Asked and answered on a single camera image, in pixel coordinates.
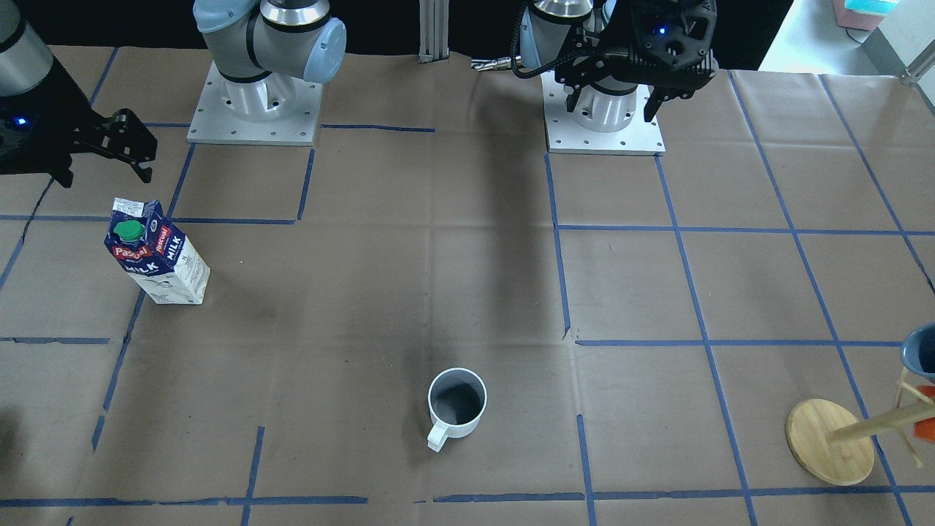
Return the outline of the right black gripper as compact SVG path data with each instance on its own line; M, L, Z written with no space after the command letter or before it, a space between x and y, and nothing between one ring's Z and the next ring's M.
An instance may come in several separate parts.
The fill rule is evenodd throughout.
M94 153L129 164L143 183L153 179L158 140L130 109L104 118L56 58L34 89L3 97L1 173L47 173L73 186L73 153Z

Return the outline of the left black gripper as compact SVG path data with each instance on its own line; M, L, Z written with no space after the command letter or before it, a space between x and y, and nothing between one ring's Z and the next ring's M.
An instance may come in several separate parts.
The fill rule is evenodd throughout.
M565 110L575 113L585 87L621 96L645 85L651 123L667 99L689 99L716 75L717 15L714 1L598 1L559 50Z

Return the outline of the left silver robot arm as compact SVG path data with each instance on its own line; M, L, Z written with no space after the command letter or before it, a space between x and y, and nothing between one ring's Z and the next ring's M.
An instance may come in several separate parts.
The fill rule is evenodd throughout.
M619 132L650 96L651 122L672 99L691 99L718 70L711 51L714 1L527 1L519 10L510 67L520 79L552 71L579 126Z

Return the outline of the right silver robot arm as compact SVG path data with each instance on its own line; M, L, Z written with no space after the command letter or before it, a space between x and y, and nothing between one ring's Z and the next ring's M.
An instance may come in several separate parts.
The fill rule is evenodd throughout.
M344 23L327 1L197 1L213 54L187 138L194 143L313 145L325 83L340 69ZM153 177L157 139L128 109L97 113L14 2L1 13L4 175L46 173L72 186L72 157L91 153Z

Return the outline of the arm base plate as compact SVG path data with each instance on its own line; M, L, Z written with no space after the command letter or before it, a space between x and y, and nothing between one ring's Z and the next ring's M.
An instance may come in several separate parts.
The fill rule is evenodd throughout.
M324 86L272 73L234 83L210 65L187 140L199 144L314 146Z
M654 118L644 120L650 89L637 85L622 96L582 89L573 110L567 110L571 89L551 72L541 75L548 151L572 154L661 156L667 148Z

